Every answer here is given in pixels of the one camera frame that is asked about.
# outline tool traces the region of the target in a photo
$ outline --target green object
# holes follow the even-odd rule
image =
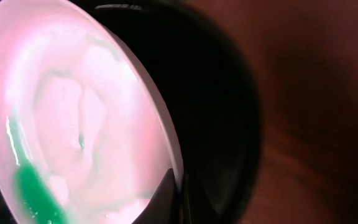
[[[25,156],[21,143],[20,127],[14,117],[10,117],[7,133],[19,168],[14,174],[15,190],[22,208],[36,224],[66,224],[67,215],[40,178],[36,168]]]

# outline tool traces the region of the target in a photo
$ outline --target brown background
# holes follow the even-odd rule
[[[248,60],[263,156],[242,223],[358,223],[358,0],[190,0]]]

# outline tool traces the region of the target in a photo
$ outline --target pink display image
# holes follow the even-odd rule
[[[18,223],[130,224],[171,168],[179,187],[168,110],[118,37],[66,0],[0,2],[0,189]],[[17,177],[40,179],[61,221]]]

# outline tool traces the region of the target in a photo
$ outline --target circular display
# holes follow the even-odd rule
[[[161,96],[129,49],[75,6],[12,2],[0,4],[10,20],[0,17],[5,201],[19,223],[132,223],[168,169],[180,186]]]

